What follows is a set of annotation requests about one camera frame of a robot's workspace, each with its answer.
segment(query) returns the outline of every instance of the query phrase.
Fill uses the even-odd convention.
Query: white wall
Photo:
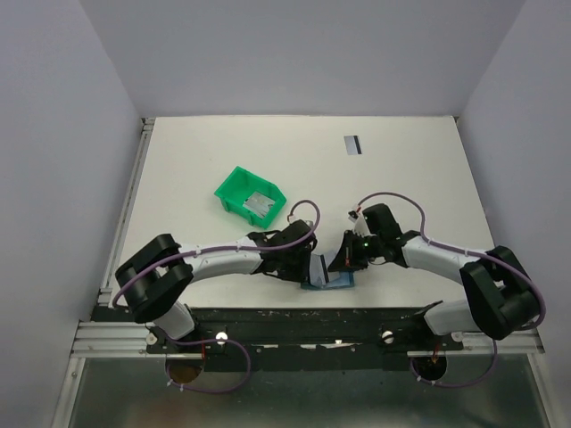
[[[138,114],[77,0],[3,2],[1,426],[51,422],[138,132]]]
[[[528,0],[459,130],[494,238],[516,251],[543,290],[541,334],[569,416],[570,119],[571,2]]]
[[[457,115],[523,0],[81,0],[145,116]]]

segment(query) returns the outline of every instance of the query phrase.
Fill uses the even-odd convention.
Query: wire
[[[238,247],[236,245],[221,245],[218,247],[201,248],[200,253],[206,254],[209,252],[229,251],[229,250],[266,252],[266,251],[281,251],[281,250],[286,250],[288,248],[294,247],[298,243],[302,243],[307,238],[311,237],[313,235],[313,233],[315,232],[315,230],[318,228],[319,221],[321,220],[321,211],[319,211],[319,207],[317,206],[317,204],[314,201],[310,201],[309,199],[303,199],[301,201],[296,202],[294,204],[294,206],[292,207],[292,209],[290,210],[289,216],[292,216],[294,214],[295,209],[304,203],[308,203],[309,205],[311,205],[315,209],[315,223],[313,224],[313,226],[311,227],[311,230],[306,235],[304,235],[301,238],[293,241],[292,243],[286,243],[284,245],[277,245],[274,247],[250,247],[250,246]],[[161,260],[153,263],[149,267],[146,267],[141,272],[139,272],[138,274],[133,276],[129,281],[127,281],[127,283],[125,285],[123,285],[119,289],[119,292],[117,294],[115,294],[115,297],[113,298],[113,301],[112,301],[113,307],[117,308],[117,306],[118,306],[117,302],[119,301],[119,298],[123,294],[125,294],[125,292],[127,292],[143,276],[154,271],[156,268],[160,268],[161,266],[164,266],[167,263],[170,263],[173,260],[184,259],[186,257],[193,257],[193,256],[197,255],[196,252],[197,252],[197,250],[180,252],[179,254],[174,254],[172,256],[168,256],[164,259],[161,259]]]
[[[436,346],[434,347],[434,351],[432,353],[432,357],[430,358],[433,363],[436,363],[436,361],[438,361],[438,351],[439,350],[440,350],[440,342],[436,343]]]
[[[175,341],[174,339],[171,339],[169,336],[167,336],[167,339],[171,343],[174,343],[176,345],[184,345],[184,346],[204,345],[206,343],[217,343],[217,342],[230,343],[234,346],[237,346],[237,348],[240,349],[242,351],[242,353],[244,354],[244,356],[246,357],[246,373],[244,375],[244,378],[242,378],[242,380],[239,383],[237,383],[236,385],[231,386],[229,388],[222,388],[219,390],[205,390],[204,388],[196,388],[194,386],[185,385],[183,383],[176,383],[175,381],[172,380],[172,377],[170,376],[170,366],[165,366],[165,372],[166,372],[167,376],[169,377],[169,385],[173,384],[175,386],[178,386],[179,388],[182,388],[183,390],[194,391],[194,392],[202,392],[205,394],[227,394],[229,392],[233,392],[233,391],[243,387],[245,385],[245,383],[248,382],[248,380],[250,379],[250,377],[252,375],[252,360],[250,359],[250,354],[248,354],[248,350],[240,342],[236,342],[236,341],[233,341],[231,339],[204,339],[201,341],[184,342],[184,341]]]
[[[480,377],[477,377],[473,381],[464,382],[464,383],[444,383],[444,382],[437,382],[437,381],[429,381],[418,374],[417,368],[415,366],[414,358],[410,359],[410,371],[417,378],[417,382],[424,383],[426,385],[435,386],[436,388],[448,388],[448,389],[458,389],[458,388],[467,388],[468,386],[474,386],[481,381],[485,380],[490,376],[498,363],[498,344],[495,340],[492,340],[493,346],[493,356],[492,356],[492,363],[488,366],[488,369],[482,374]]]
[[[426,236],[426,233],[425,233],[425,227],[426,227],[426,213],[425,213],[425,211],[422,209],[422,207],[417,202],[413,201],[411,198],[409,198],[408,196],[405,196],[403,194],[395,193],[395,192],[375,192],[375,193],[372,193],[368,196],[365,196],[363,199],[361,199],[358,203],[359,208],[363,202],[368,201],[369,199],[371,199],[375,196],[394,196],[396,198],[403,199],[404,201],[409,202],[412,205],[414,205],[414,207],[418,210],[418,212],[420,212],[420,236],[422,236],[422,239],[424,239],[425,242],[427,242],[429,245],[433,245],[434,247],[441,248],[443,250],[457,252],[458,254],[467,254],[467,255],[472,256],[472,257],[478,257],[480,259],[489,260],[492,263],[508,270],[512,274],[519,276],[522,280],[524,280],[529,285],[531,292],[534,294],[534,296],[537,299],[537,302],[539,304],[539,316],[537,317],[537,319],[535,321],[532,321],[528,325],[524,325],[519,330],[532,330],[534,328],[537,328],[543,322],[543,319],[545,319],[545,313],[546,313],[545,300],[543,299],[542,293],[539,291],[539,289],[534,284],[534,282],[529,277],[527,277],[525,274],[523,274],[522,272],[520,272],[516,268],[512,267],[508,263],[501,261],[500,259],[496,259],[495,257],[490,256],[484,252],[465,250],[463,248],[455,247],[455,246],[449,245],[447,243],[439,243],[437,241],[433,241],[432,239],[428,238]]]

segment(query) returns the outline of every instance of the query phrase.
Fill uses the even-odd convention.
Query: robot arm
[[[403,233],[386,205],[373,205],[362,213],[352,211],[350,216],[355,219],[355,228],[345,232],[330,271],[360,270],[372,259],[383,257],[404,268],[427,270],[464,286],[467,300],[437,302],[425,308],[424,321],[433,334],[481,331],[501,340],[539,315],[539,302],[521,277],[487,259],[470,256],[468,251],[458,254],[431,245],[419,232]],[[477,252],[527,276],[506,247]]]
[[[190,312],[178,302],[189,284],[229,274],[265,274],[305,282],[309,277],[310,254],[316,244],[311,227],[302,220],[294,221],[282,231],[252,232],[221,245],[181,246],[165,234],[154,238],[121,265],[115,277],[136,323],[154,322],[169,337],[178,339],[194,330]],[[287,248],[263,251],[263,247],[277,246]],[[192,255],[181,257],[186,253]],[[162,260],[169,261],[149,269]]]

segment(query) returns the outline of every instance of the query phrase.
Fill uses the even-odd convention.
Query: white tabletop
[[[350,156],[344,136],[359,136],[362,155]],[[404,193],[428,217],[427,233],[462,247],[492,248],[453,118],[205,116],[159,118],[145,157],[120,263],[156,235],[179,243],[224,243],[253,230],[227,213],[214,191],[235,166],[276,184],[287,198],[271,229],[287,226],[300,199],[322,212],[318,251],[337,250],[347,211],[376,191]],[[383,198],[403,231],[418,230],[406,202]],[[298,218],[313,219],[311,207]],[[113,294],[118,285],[113,280]],[[190,307],[372,308],[415,307],[464,298],[461,286],[428,272],[394,265],[355,274],[355,288],[304,291],[267,276],[223,276],[190,284],[181,300]]]

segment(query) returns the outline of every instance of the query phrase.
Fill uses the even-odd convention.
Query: glass panel
[[[479,376],[487,357],[449,358],[448,382]],[[501,356],[485,382],[463,390],[417,383],[408,372],[258,372],[240,391],[167,388],[160,360],[88,360],[72,427],[543,427],[526,356]],[[220,387],[239,374],[201,374]]]

